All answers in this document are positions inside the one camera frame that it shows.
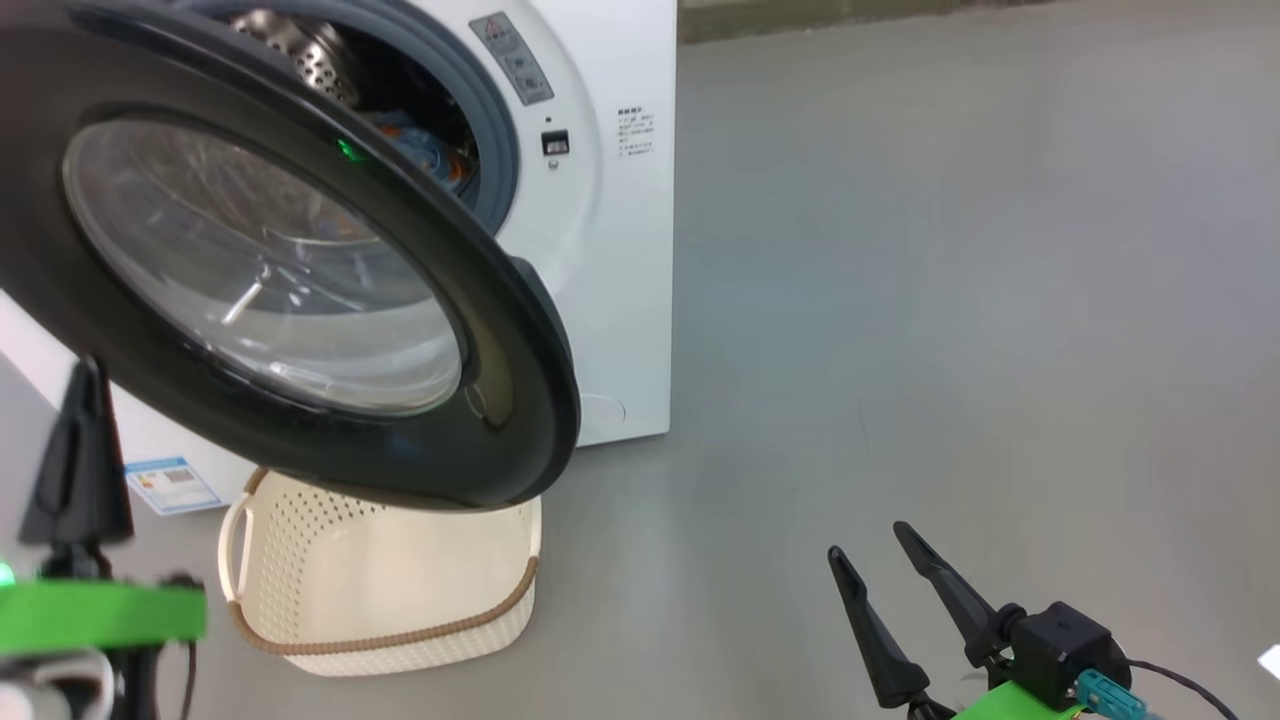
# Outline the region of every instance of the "stainless steel drum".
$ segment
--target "stainless steel drum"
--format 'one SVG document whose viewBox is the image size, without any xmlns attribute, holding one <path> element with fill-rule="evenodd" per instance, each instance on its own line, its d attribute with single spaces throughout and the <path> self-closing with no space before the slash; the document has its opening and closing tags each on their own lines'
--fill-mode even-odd
<svg viewBox="0 0 1280 720">
<path fill-rule="evenodd" d="M 348 108 L 360 104 L 361 70 L 342 36 L 329 23 L 253 10 L 233 18 L 236 31 L 288 55 L 311 87 Z"/>
</svg>

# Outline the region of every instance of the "green indicator light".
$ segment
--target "green indicator light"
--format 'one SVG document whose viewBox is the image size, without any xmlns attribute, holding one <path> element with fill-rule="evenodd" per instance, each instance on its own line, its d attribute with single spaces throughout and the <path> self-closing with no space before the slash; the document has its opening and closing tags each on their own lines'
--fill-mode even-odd
<svg viewBox="0 0 1280 720">
<path fill-rule="evenodd" d="M 367 155 L 361 152 L 360 149 L 346 140 L 339 138 L 334 142 L 338 143 L 338 150 L 342 150 L 342 154 L 352 163 L 364 163 L 369 159 Z"/>
</svg>

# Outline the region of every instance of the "black cable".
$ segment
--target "black cable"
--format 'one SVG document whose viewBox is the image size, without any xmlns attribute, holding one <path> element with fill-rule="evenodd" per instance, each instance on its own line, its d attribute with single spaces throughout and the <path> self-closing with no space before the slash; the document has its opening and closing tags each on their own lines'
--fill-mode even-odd
<svg viewBox="0 0 1280 720">
<path fill-rule="evenodd" d="M 1240 720 L 1240 717 L 1236 714 L 1231 712 L 1231 708 L 1228 707 L 1225 702 L 1217 700 L 1217 696 L 1208 692 L 1207 689 L 1204 689 L 1204 685 L 1201 685 L 1199 683 L 1192 680 L 1190 678 L 1185 678 L 1183 675 L 1179 675 L 1178 673 L 1174 673 L 1172 670 L 1161 667 L 1160 665 L 1155 665 L 1151 662 L 1144 662 L 1142 660 L 1125 659 L 1124 662 L 1130 667 L 1151 670 L 1152 673 L 1169 678 L 1170 680 L 1178 683 L 1179 685 L 1187 689 L 1196 691 L 1202 698 L 1204 698 L 1204 702 L 1212 705 L 1215 710 L 1222 714 L 1222 717 L 1226 717 L 1226 720 Z"/>
<path fill-rule="evenodd" d="M 182 694 L 180 720 L 191 715 L 191 698 L 196 694 L 196 643 L 187 643 L 187 689 Z"/>
</svg>

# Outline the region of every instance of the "washing machine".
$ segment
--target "washing machine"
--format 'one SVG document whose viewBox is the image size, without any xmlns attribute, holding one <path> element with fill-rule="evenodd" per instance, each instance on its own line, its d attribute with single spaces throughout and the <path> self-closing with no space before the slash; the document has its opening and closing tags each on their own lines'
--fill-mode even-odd
<svg viewBox="0 0 1280 720">
<path fill-rule="evenodd" d="M 156 511 L 429 509 L 669 423 L 675 0 L 0 0 L 0 350 Z"/>
</svg>

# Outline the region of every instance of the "white plastic basket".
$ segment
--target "white plastic basket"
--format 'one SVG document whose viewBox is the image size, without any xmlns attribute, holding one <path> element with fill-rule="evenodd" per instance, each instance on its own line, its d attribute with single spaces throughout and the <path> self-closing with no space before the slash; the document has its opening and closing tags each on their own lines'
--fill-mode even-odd
<svg viewBox="0 0 1280 720">
<path fill-rule="evenodd" d="M 253 647 L 317 675 L 380 675 L 515 642 L 534 610 L 540 546 L 540 498 L 426 512 L 259 470 L 223 519 L 218 570 Z"/>
</svg>

